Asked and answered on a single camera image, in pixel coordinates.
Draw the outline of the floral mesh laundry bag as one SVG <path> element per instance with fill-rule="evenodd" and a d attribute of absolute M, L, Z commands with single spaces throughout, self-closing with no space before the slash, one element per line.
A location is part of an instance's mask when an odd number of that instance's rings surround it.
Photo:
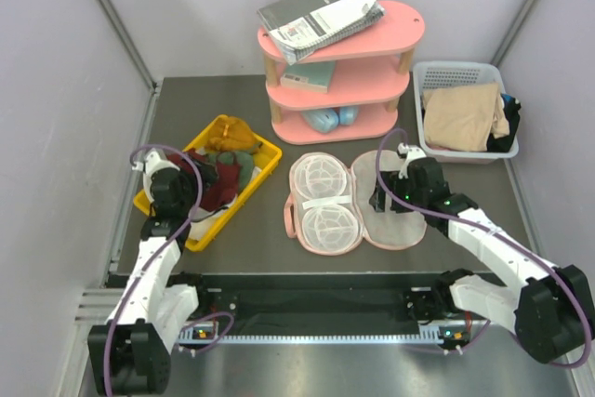
<path fill-rule="evenodd" d="M 326 152 L 309 152 L 289 170 L 290 193 L 284 205 L 287 236 L 322 256 L 349 253 L 363 240 L 385 250 L 417 245 L 427 224 L 418 212 L 397 214 L 390 204 L 376 211 L 377 152 L 361 154 L 347 166 Z"/>

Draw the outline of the maroon red bra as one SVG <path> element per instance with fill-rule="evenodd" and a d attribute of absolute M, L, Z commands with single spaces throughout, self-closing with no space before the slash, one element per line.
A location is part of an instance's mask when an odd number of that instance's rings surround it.
<path fill-rule="evenodd" d="M 234 161 L 225 164 L 217 159 L 213 152 L 200 154 L 197 151 L 187 151 L 193 164 L 201 174 L 203 192 L 200 208 L 207 212 L 214 212 L 230 204 L 239 193 L 239 177 L 241 165 Z M 181 184 L 174 191 L 174 196 L 166 199 L 164 207 L 173 212 L 189 211 L 196 202 L 196 177 L 193 169 L 180 155 L 171 153 L 167 159 L 177 165 L 181 171 Z"/>

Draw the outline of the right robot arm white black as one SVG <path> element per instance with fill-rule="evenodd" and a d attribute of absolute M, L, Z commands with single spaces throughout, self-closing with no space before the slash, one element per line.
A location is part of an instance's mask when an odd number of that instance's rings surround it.
<path fill-rule="evenodd" d="M 463 311 L 507 329 L 522 349 L 542 364 L 577 348 L 586 362 L 594 339 L 594 303 L 586 275 L 561 268 L 520 245 L 495 225 L 467 195 L 451 192 L 440 163 L 407 156 L 398 170 L 377 169 L 372 200 L 391 202 L 396 213 L 416 211 L 444 237 L 490 269 L 500 285 L 466 271 L 443 274 L 434 308 L 444 318 Z"/>

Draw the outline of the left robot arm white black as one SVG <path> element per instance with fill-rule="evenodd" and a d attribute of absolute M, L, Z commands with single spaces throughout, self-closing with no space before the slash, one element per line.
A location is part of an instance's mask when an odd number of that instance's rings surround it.
<path fill-rule="evenodd" d="M 133 272 L 104 324 L 94 325 L 87 346 L 99 394 L 161 394 L 171 374 L 171 353 L 188 318 L 210 311 L 211 298 L 196 285 L 170 285 L 185 247 L 197 179 L 165 163 L 148 171 L 152 215 L 143 224 Z"/>

